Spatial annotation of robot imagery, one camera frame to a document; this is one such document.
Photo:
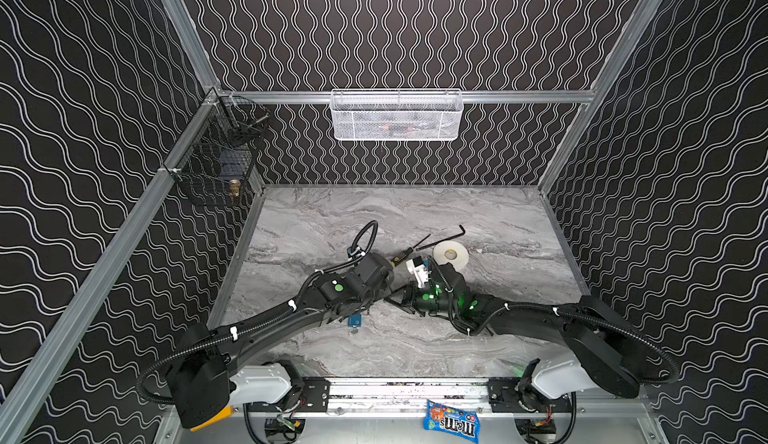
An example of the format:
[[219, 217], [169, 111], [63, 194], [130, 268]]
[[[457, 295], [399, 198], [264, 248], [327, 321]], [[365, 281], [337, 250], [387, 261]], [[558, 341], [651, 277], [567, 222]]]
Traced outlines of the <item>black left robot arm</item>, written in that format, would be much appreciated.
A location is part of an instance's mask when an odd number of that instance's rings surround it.
[[387, 294], [394, 265], [373, 250], [377, 232], [376, 220], [366, 223], [347, 261], [315, 270], [287, 301], [213, 330], [188, 329], [176, 350], [140, 372], [138, 395], [174, 406], [186, 429], [213, 418], [230, 403], [234, 377], [249, 359], [307, 329], [359, 314]]

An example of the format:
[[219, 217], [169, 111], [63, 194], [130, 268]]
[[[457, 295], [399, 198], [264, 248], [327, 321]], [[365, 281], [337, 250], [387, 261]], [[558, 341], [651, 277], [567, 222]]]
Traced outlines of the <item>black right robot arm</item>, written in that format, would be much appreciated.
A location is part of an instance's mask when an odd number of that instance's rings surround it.
[[670, 353], [593, 296], [564, 304], [511, 301], [472, 291], [449, 262], [401, 253], [392, 263], [405, 266], [412, 276], [389, 299], [406, 312], [445, 319], [467, 337], [488, 332], [567, 348], [562, 359], [533, 360], [524, 371], [522, 382], [541, 397], [555, 399], [597, 387], [635, 398], [643, 384], [671, 384], [680, 378], [680, 366]]

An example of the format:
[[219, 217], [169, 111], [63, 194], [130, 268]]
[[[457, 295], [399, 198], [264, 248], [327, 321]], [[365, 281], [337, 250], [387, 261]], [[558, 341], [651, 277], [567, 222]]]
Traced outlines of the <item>blue padlock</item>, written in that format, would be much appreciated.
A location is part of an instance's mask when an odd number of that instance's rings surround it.
[[359, 329], [362, 326], [362, 314], [356, 313], [347, 318], [347, 326], [350, 329]]

